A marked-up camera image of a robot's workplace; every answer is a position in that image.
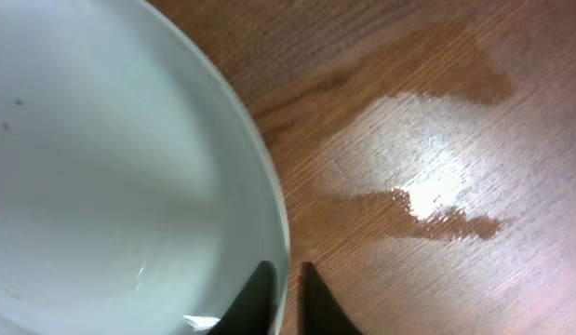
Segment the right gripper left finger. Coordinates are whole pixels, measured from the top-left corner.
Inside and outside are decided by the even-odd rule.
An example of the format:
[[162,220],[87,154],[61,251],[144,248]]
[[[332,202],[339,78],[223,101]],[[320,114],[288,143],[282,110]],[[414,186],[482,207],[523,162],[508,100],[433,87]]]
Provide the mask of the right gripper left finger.
[[269,335],[276,313],[276,270],[261,261],[208,335]]

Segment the pale blue plate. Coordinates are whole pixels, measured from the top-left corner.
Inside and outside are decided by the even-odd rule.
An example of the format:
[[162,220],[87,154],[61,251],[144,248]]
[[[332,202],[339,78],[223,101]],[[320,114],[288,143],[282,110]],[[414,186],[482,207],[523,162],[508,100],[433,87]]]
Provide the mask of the pale blue plate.
[[145,1],[0,1],[0,334],[209,334],[288,218],[245,106]]

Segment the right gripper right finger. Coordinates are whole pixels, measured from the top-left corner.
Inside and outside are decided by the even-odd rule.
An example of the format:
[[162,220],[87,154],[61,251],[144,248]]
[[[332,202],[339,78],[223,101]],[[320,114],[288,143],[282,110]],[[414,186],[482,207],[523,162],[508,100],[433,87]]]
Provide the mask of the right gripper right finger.
[[301,335],[362,335],[309,261],[301,265],[299,303]]

